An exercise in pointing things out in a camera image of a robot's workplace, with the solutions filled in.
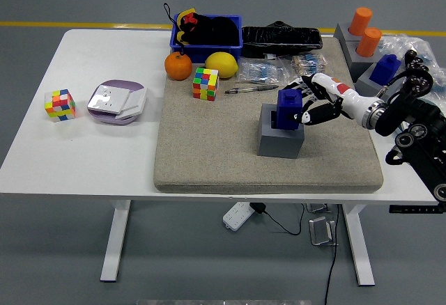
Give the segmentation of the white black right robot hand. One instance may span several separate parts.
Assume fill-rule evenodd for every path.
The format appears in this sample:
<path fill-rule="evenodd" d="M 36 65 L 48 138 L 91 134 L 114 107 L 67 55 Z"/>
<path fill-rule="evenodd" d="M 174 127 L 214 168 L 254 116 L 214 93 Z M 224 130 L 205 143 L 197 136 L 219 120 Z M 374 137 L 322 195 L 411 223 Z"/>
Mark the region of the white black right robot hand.
<path fill-rule="evenodd" d="M 318 125 L 343 115 L 371 130 L 379 117 L 378 109 L 383 105 L 381 99 L 361 96 L 350 86 L 325 73 L 302 76 L 284 88 L 299 89 L 303 97 L 310 97 L 300 114 L 289 116 L 303 125 Z"/>

